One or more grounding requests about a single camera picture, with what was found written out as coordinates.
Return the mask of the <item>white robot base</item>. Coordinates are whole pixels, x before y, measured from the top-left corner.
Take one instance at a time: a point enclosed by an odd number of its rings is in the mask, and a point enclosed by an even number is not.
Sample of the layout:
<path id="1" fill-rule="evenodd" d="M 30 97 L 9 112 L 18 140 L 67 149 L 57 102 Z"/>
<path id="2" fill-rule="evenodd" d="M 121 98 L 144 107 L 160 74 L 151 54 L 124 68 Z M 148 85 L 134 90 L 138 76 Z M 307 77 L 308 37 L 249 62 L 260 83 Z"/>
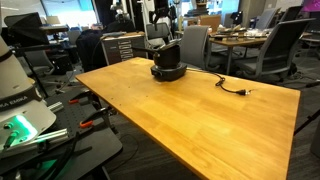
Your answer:
<path id="1" fill-rule="evenodd" d="M 56 121 L 16 56 L 0 37 L 1 152 L 33 141 Z"/>

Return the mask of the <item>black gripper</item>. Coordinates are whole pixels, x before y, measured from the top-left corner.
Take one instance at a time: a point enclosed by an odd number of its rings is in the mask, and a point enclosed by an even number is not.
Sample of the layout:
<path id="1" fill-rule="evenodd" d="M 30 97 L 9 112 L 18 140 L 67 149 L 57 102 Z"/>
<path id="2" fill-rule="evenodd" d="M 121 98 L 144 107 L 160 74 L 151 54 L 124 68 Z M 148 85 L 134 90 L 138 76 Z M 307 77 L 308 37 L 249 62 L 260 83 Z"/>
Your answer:
<path id="1" fill-rule="evenodd" d="M 168 0 L 154 0 L 154 11 L 149 12 L 149 22 L 157 29 L 157 22 L 160 18 L 168 17 L 170 22 L 176 18 L 176 10 L 174 6 L 169 5 Z"/>

